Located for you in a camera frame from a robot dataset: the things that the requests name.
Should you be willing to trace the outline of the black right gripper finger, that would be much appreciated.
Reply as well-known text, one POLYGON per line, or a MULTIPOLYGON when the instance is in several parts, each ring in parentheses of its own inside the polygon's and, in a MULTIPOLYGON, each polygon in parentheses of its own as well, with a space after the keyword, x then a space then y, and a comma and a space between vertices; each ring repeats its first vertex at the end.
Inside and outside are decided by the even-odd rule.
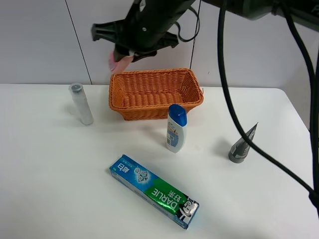
POLYGON ((147 57, 154 57, 157 55, 157 50, 144 50, 144 49, 132 49, 131 52, 133 53, 133 60, 132 62, 137 62, 141 59, 147 57))

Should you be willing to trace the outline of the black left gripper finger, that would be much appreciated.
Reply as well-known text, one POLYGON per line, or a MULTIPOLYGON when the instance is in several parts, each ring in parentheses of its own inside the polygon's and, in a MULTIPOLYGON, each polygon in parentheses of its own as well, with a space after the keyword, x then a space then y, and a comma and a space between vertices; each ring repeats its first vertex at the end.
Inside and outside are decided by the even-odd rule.
POLYGON ((122 46, 115 46, 113 51, 113 57, 115 62, 119 62, 124 57, 129 56, 129 49, 122 46))

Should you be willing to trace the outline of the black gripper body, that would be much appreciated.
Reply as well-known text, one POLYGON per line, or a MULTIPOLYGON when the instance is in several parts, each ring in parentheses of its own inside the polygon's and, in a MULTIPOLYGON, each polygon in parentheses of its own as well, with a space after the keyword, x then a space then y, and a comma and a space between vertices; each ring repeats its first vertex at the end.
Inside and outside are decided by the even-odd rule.
POLYGON ((169 29, 192 0, 135 0, 125 19, 93 24, 93 41, 105 39, 129 50, 159 50, 178 45, 169 29))

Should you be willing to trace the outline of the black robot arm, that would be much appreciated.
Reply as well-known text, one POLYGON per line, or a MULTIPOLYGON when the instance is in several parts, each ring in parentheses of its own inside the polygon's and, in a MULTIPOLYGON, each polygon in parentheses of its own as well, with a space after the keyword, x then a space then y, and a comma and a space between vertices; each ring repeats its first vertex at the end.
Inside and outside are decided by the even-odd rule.
MULTIPOLYGON (((168 30, 191 7, 194 0, 135 0, 125 19, 93 24, 93 41, 105 39, 115 43, 114 60, 134 55, 133 62, 153 57, 166 47, 175 48, 178 37, 168 30)), ((249 20, 269 13, 284 17, 281 0, 229 0, 226 10, 249 20)), ((319 31, 318 0, 284 0, 294 22, 319 31)))

